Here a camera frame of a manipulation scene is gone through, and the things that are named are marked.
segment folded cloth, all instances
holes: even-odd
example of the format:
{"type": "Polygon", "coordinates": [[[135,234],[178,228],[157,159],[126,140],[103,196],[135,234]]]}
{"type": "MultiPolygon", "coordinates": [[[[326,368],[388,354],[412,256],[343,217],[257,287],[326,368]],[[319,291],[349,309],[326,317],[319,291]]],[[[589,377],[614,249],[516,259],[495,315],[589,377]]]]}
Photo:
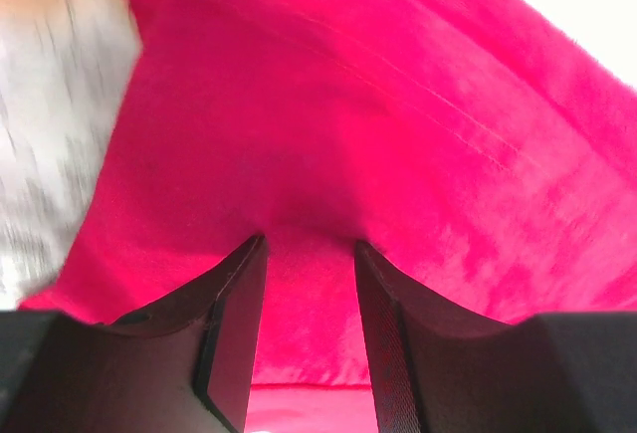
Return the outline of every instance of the folded cloth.
{"type": "Polygon", "coordinates": [[[109,322],[263,232],[253,381],[338,395],[369,384],[355,239],[506,322],[637,306],[637,96],[523,1],[130,2],[92,207],[27,307],[109,322]]]}

